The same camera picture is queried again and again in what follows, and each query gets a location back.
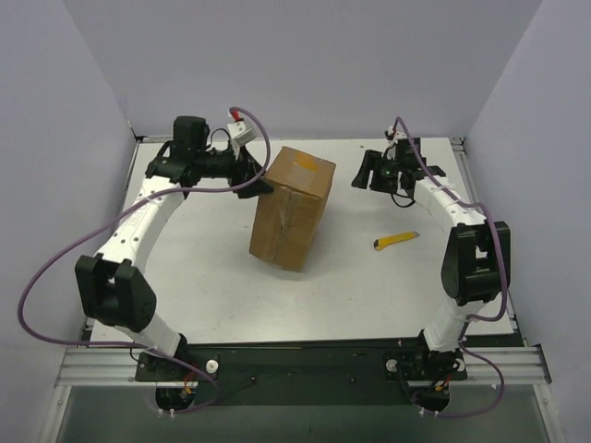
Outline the brown cardboard express box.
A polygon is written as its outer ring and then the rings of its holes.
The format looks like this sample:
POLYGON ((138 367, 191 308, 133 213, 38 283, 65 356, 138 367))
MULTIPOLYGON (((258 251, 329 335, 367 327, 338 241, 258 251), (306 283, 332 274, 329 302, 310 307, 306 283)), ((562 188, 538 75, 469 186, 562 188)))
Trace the brown cardboard express box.
POLYGON ((272 192, 259 196, 249 253, 280 269, 302 271, 335 170, 334 162, 283 146, 264 174, 272 192))

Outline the yellow utility knife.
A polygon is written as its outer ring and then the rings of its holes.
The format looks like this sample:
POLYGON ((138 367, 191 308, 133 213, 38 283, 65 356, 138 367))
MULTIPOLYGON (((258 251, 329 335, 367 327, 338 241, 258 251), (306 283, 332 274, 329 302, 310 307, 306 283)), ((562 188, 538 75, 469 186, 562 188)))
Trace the yellow utility knife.
POLYGON ((418 238, 420 234, 418 232, 405 232, 405 233, 397 233, 389 236, 383 236, 376 239, 373 242, 373 248, 376 251, 381 251, 388 246, 396 245, 399 243, 407 242, 410 240, 414 240, 418 238))

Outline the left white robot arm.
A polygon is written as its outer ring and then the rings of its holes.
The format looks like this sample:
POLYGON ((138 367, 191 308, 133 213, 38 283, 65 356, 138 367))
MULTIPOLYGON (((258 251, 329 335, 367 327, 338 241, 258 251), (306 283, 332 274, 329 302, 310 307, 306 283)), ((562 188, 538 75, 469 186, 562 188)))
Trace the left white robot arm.
POLYGON ((189 357, 180 351, 185 337, 157 314, 157 296, 144 276, 158 237, 188 195, 199 191, 203 179, 225 180, 226 191, 240 198, 272 191, 262 178, 267 165, 247 150, 248 143, 266 138, 266 131, 242 108, 231 108, 229 115, 223 150, 212 146, 204 118, 178 116, 172 138, 148 163, 133 205, 98 251, 80 257, 75 265, 84 314, 158 355, 157 369, 172 380, 187 373, 189 357))

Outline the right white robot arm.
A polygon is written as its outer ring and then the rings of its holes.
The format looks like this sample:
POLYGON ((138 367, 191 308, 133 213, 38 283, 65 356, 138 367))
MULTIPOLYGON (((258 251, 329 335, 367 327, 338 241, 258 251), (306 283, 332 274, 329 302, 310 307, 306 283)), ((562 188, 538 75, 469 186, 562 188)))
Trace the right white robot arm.
POLYGON ((420 139, 389 133, 387 140, 386 150, 365 151, 351 185, 409 198, 448 234, 440 269, 444 301, 417 338, 427 360, 452 357, 471 324, 505 315, 511 231, 484 204, 464 200, 442 168, 427 163, 420 139))

